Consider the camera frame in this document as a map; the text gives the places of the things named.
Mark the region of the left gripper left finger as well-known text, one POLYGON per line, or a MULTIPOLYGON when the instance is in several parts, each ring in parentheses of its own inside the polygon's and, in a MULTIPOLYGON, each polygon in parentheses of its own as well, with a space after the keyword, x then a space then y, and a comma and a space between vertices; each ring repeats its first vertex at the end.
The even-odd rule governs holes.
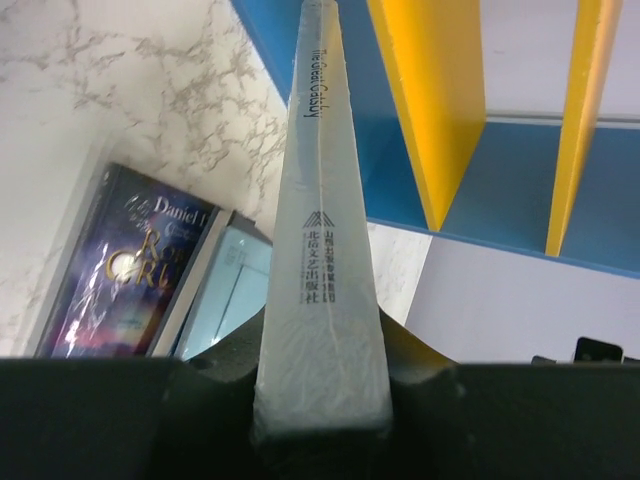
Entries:
POLYGON ((193 360, 5 359, 5 479, 261 479, 249 431, 263 318, 193 360))

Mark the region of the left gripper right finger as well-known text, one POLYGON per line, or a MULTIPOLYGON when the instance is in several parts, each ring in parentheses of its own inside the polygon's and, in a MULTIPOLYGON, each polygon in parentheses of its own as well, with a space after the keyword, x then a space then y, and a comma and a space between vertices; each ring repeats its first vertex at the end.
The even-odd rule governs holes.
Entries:
POLYGON ((381 316, 394 426, 383 479, 635 479, 635 363, 457 364, 381 316))

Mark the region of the grey Great Gatsby book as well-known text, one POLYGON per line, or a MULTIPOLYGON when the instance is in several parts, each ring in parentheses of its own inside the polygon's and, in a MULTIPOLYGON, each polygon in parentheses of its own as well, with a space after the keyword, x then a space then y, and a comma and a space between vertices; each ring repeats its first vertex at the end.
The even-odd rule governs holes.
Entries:
POLYGON ((254 400, 258 440, 380 432, 392 401, 338 6, 301 7, 254 400))

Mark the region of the light blue book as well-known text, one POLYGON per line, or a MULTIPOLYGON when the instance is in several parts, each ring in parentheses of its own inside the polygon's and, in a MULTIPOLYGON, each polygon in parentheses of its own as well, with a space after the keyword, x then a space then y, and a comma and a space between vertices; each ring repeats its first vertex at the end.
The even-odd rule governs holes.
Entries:
POLYGON ((250 221, 226 227, 198 289, 174 355, 188 360, 238 329, 266 304, 271 241, 250 221))

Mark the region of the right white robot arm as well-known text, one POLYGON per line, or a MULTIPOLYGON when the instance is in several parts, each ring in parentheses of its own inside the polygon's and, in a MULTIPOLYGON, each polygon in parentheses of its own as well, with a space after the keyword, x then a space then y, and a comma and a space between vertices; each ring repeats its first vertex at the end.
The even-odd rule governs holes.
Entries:
POLYGON ((638 367, 639 359, 626 355, 624 349, 618 344, 585 336, 577 339, 573 355, 568 361, 560 361, 541 355, 534 355, 531 359, 532 365, 539 366, 567 366, 576 363, 598 363, 638 367))

